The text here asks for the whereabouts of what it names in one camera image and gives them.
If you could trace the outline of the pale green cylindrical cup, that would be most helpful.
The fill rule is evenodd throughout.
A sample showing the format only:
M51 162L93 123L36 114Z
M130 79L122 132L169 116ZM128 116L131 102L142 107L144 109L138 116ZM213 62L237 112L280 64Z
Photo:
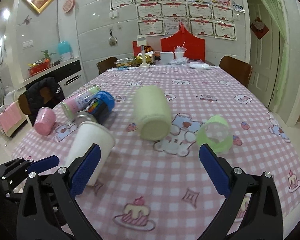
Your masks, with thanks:
M170 132L171 110L164 92L155 85L143 86L133 96L134 122L141 139L157 141Z

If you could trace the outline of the red plant tray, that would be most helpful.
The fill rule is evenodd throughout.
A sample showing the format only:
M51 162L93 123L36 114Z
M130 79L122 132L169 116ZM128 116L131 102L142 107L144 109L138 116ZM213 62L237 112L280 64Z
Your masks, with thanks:
M43 61L39 60L35 63L28 64L29 76L32 77L40 72L43 72L51 67L51 62L49 59L44 59Z

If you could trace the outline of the brown chair right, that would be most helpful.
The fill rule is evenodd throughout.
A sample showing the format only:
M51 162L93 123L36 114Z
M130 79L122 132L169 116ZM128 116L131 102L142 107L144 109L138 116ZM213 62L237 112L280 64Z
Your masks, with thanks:
M253 68L250 64L230 56L224 56L219 66L243 86L247 87L249 85L250 77L253 72Z

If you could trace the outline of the white panel door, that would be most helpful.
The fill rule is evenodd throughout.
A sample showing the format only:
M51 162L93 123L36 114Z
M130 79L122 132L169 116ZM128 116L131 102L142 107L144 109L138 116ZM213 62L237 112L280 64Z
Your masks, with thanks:
M250 65L253 72L248 89L266 107L270 106L280 62L280 31L261 0L248 0L250 23L259 17L269 28L260 40L251 31Z

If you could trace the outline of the red diamond door decoration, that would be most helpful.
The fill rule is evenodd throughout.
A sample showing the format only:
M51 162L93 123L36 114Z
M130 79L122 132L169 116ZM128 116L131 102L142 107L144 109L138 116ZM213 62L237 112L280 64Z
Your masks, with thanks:
M269 32L269 28L264 24L264 22L259 17L255 18L252 21L250 25L250 29L259 40Z

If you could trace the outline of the white desk lamp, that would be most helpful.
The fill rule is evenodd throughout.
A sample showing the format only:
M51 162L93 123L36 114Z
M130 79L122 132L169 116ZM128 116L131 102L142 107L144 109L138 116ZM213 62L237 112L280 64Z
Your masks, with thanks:
M140 64L140 68L148 68L150 64L146 62L145 57L145 46L147 45L146 35L138 35L136 41L137 46L141 49L142 64Z

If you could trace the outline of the clear drink cup with straw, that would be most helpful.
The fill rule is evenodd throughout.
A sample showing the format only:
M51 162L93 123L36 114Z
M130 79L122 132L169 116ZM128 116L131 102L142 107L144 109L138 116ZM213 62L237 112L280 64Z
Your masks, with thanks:
M174 51L175 59L181 59L181 58L184 57L184 54L185 54L185 51L186 51L186 48L184 47L184 45L185 45L185 42L183 42L182 46L177 46L175 48L175 51Z

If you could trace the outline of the brown chair left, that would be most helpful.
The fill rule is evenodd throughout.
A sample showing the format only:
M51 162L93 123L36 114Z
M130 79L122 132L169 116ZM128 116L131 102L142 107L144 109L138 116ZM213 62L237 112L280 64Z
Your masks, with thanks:
M109 57L105 60L102 60L102 61L98 62L96 64L97 68L98 68L98 71L99 71L98 73L101 75L106 70L109 70L111 68L116 68L116 61L117 61L117 58L112 56L112 57Z

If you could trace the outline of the pink small cup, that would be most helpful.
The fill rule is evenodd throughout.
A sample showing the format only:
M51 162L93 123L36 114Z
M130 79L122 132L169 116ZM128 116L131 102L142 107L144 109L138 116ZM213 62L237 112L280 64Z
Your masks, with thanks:
M56 122L56 115L49 107L42 107L34 122L34 129L39 135L47 136L50 134Z

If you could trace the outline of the white square box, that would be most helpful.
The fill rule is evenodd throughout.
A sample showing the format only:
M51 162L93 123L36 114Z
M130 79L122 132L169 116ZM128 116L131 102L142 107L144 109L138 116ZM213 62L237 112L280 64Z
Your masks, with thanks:
M162 64L170 64L174 60L174 52L162 51L160 53L160 61Z

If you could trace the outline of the small red box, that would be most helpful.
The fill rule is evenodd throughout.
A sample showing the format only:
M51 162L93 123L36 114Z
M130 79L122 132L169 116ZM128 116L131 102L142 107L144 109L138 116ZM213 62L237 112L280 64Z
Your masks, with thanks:
M141 53L141 48L137 46L137 41L132 42L133 45L133 54L134 57L138 56L139 53Z

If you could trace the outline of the pink green canister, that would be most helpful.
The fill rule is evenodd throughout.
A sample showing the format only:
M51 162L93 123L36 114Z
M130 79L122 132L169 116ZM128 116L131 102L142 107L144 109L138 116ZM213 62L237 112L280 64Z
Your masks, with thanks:
M69 120L73 120L75 114L83 110L83 108L88 104L91 97L100 90L100 87L98 87L97 85L93 85L63 100L61 102L61 107L64 111L65 116Z

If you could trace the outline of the teal white humidifier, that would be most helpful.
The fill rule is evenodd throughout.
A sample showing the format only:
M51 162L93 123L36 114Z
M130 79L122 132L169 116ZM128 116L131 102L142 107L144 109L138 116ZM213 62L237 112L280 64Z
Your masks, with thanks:
M74 57L68 41L62 41L58 44L58 53L62 62L68 61Z

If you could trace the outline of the round red wall ornament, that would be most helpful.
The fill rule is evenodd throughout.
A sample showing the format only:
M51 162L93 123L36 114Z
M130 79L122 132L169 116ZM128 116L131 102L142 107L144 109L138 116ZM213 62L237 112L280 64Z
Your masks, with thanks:
M63 12L66 14L66 13L69 13L73 7L75 5L75 0L66 0L63 4Z

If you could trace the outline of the white paper cup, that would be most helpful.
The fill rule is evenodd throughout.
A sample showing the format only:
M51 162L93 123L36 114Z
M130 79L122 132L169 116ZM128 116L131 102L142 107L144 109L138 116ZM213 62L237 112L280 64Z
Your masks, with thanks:
M78 132L70 147L69 154L65 159L65 165L69 167L75 158L83 156L93 144L97 144L100 147L101 159L88 181L88 186L94 186L96 184L98 175L112 148L115 146L115 138L111 132L96 122L82 122L79 125Z

